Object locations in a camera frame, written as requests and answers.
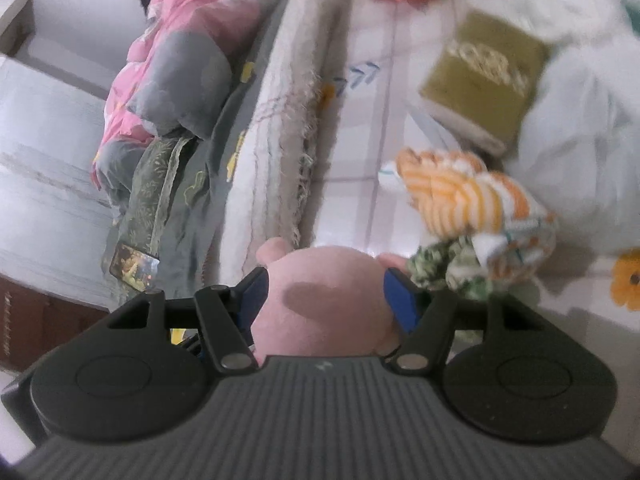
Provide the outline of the green floral scrunchie cloth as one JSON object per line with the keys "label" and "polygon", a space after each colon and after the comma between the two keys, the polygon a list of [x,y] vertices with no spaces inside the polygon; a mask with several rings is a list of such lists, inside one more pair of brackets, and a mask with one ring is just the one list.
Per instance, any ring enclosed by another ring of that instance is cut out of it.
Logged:
{"label": "green floral scrunchie cloth", "polygon": [[407,271],[416,286],[430,292],[449,289],[463,298],[484,301],[494,291],[467,236],[421,246],[409,258]]}

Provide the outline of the pink plush pig toy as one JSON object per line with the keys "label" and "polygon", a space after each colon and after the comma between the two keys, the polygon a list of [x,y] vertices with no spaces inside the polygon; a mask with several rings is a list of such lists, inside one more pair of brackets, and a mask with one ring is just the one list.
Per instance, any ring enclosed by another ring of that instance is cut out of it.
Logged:
{"label": "pink plush pig toy", "polygon": [[269,275],[267,299],[250,326],[258,363],[270,356],[389,356],[398,348],[384,276],[402,270],[406,258],[342,246],[295,249],[275,237],[256,259]]}

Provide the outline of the orange striped socks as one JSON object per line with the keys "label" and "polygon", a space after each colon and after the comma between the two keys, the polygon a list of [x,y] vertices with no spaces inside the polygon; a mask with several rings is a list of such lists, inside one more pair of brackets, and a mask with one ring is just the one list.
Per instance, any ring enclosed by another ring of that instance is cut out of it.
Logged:
{"label": "orange striped socks", "polygon": [[555,214],[471,152],[404,148],[378,170],[378,182],[408,200],[431,236],[467,238],[492,280],[526,280],[555,250]]}

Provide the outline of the olive green packet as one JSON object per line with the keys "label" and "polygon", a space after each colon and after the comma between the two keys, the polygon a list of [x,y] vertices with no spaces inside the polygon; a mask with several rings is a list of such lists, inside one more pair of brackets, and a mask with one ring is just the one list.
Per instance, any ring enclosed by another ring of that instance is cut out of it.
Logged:
{"label": "olive green packet", "polygon": [[501,157],[518,138],[548,58],[542,40],[472,10],[420,85],[420,104],[458,139]]}

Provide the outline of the smartphone with lit screen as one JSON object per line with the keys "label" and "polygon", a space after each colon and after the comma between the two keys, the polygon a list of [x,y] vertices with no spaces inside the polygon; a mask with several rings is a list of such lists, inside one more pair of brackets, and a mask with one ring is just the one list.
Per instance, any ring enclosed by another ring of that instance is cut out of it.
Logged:
{"label": "smartphone with lit screen", "polygon": [[108,270],[116,280],[137,292],[145,292],[153,287],[159,265],[157,258],[118,242]]}

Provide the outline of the white rolled mattress pad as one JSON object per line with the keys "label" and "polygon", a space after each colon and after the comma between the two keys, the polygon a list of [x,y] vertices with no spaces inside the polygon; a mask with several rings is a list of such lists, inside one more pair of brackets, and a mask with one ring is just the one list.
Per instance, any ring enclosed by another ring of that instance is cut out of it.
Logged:
{"label": "white rolled mattress pad", "polygon": [[229,168],[224,221],[205,283],[233,284],[271,237],[295,245],[316,161],[322,68],[344,0],[288,0],[254,114]]}

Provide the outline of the green patterned blanket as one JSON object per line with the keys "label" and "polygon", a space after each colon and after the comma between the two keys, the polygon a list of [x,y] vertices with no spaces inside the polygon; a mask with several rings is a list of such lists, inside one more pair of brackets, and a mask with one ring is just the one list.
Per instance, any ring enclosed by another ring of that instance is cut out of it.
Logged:
{"label": "green patterned blanket", "polygon": [[105,258],[115,255],[119,243],[158,254],[174,186],[194,144],[194,136],[176,134],[150,143],[121,138],[102,146],[96,177],[115,215]]}

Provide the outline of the white plastic bag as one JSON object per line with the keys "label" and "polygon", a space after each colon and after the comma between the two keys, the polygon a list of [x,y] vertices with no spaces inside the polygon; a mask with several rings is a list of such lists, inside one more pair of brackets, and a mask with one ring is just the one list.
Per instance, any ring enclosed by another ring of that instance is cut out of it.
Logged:
{"label": "white plastic bag", "polygon": [[478,0],[551,49],[504,166],[567,244],[639,244],[639,0]]}

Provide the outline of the grey cloud pillow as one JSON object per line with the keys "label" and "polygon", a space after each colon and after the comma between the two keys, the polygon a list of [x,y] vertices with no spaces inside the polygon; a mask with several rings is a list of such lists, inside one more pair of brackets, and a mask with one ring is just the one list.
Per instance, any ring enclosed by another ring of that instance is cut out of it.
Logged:
{"label": "grey cloud pillow", "polygon": [[155,50],[128,112],[153,136],[184,129],[208,139],[230,93],[238,55],[199,32],[171,32]]}

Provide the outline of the pink patterned quilt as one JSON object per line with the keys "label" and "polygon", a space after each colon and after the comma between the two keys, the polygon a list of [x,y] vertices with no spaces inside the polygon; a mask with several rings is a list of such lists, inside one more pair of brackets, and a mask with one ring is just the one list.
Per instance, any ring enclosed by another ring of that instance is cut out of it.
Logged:
{"label": "pink patterned quilt", "polygon": [[148,24],[144,33],[131,44],[125,66],[115,77],[104,107],[104,133],[92,163],[92,180],[102,190],[96,177],[99,150],[107,142],[129,138],[150,143],[153,136],[143,127],[127,104],[148,69],[160,43],[171,32],[199,32],[212,37],[226,52],[238,57],[252,41],[255,32],[278,0],[150,0],[146,8]]}

